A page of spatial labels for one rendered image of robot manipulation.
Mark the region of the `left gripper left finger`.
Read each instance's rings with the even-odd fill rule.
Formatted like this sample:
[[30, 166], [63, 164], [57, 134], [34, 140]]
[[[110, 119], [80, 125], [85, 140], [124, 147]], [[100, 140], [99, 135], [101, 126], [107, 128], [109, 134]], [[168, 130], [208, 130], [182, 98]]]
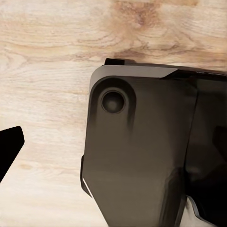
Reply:
[[0, 183], [24, 144], [21, 126], [0, 131]]

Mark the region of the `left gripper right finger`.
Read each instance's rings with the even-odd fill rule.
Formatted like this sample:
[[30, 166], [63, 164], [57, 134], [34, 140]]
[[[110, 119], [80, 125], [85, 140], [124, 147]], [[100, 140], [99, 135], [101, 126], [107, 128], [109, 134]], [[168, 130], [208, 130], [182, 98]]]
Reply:
[[216, 126], [212, 143], [227, 164], [227, 128]]

